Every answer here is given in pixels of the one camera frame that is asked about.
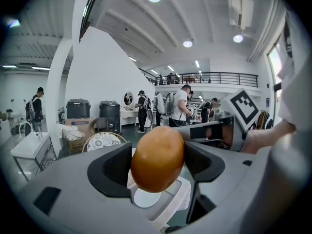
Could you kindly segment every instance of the mirror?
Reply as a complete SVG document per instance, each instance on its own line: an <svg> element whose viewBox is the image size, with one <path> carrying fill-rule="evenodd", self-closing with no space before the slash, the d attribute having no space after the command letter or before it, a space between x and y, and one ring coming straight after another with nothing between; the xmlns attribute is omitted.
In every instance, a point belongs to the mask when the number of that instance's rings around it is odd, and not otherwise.
<svg viewBox="0 0 312 234"><path fill-rule="evenodd" d="M133 101L133 95L130 92L125 93L123 97L123 102L125 103L126 106L129 106L132 104Z"/></svg>

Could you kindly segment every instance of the human hand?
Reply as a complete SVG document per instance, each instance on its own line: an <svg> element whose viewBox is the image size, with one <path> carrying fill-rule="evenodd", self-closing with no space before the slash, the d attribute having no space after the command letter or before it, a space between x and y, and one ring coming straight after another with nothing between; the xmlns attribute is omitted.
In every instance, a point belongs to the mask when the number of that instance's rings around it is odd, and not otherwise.
<svg viewBox="0 0 312 234"><path fill-rule="evenodd" d="M246 154L256 154L262 147L259 142L259 130L250 130L247 134L245 144L240 152Z"/></svg>

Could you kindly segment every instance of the backpack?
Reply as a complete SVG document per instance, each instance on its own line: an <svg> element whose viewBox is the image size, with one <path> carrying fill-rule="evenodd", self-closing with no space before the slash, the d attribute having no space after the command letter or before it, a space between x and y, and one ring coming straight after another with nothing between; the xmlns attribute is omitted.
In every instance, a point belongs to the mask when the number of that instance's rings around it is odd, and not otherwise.
<svg viewBox="0 0 312 234"><path fill-rule="evenodd" d="M145 96L145 101L142 106L143 106L143 109L145 110L152 108L151 100L147 96Z"/></svg>
<svg viewBox="0 0 312 234"><path fill-rule="evenodd" d="M176 93L169 93L166 96L166 103L165 103L165 113L171 113L173 114L174 112L174 99L175 99L175 94Z"/></svg>
<svg viewBox="0 0 312 234"><path fill-rule="evenodd" d="M33 106L33 102L36 100L36 99L39 99L39 97L35 97L33 100L31 99L27 104L26 104L26 119L29 119L29 120L34 120L35 119L35 116L36 116L36 112L35 112L35 109L34 109L34 106Z"/></svg>

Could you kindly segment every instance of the egg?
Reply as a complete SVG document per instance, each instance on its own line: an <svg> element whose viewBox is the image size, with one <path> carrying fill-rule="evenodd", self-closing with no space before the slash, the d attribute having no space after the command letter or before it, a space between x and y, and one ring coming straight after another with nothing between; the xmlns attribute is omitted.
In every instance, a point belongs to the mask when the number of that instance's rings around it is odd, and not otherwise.
<svg viewBox="0 0 312 234"><path fill-rule="evenodd" d="M138 142L131 160L131 174L140 189L159 193L177 179L183 163L181 134L174 128L158 126Z"/></svg>

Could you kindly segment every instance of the white wall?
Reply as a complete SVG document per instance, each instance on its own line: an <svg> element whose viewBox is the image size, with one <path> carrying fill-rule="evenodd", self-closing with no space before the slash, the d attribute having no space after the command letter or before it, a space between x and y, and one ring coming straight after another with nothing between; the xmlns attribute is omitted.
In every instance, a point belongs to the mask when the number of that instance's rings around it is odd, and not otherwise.
<svg viewBox="0 0 312 234"><path fill-rule="evenodd" d="M257 66L259 69L259 78L258 78L258 86L262 91L261 99L259 102L260 110L267 110L270 112L270 118L273 118L274 115L274 89L273 89L273 76L271 72L271 67L269 64L269 60L265 54L262 54L260 58L257 60ZM269 107L266 106L266 99L270 99Z"/></svg>
<svg viewBox="0 0 312 234"><path fill-rule="evenodd" d="M239 58L224 58L211 59L211 72L233 72L258 75L259 70L257 65L252 62L247 62L245 59Z"/></svg>
<svg viewBox="0 0 312 234"><path fill-rule="evenodd" d="M68 74L65 99L82 98L90 102L90 117L97 118L99 103L115 100L119 104L127 91L138 100L138 92L154 98L155 89L126 53L101 30L89 27L73 58Z"/></svg>
<svg viewBox="0 0 312 234"><path fill-rule="evenodd" d="M48 76L30 74L0 73L0 111L12 109L25 114L26 103L34 96L39 87L46 88ZM65 106L66 77L62 77L59 90L58 107ZM41 99L42 110L45 113L45 98Z"/></svg>

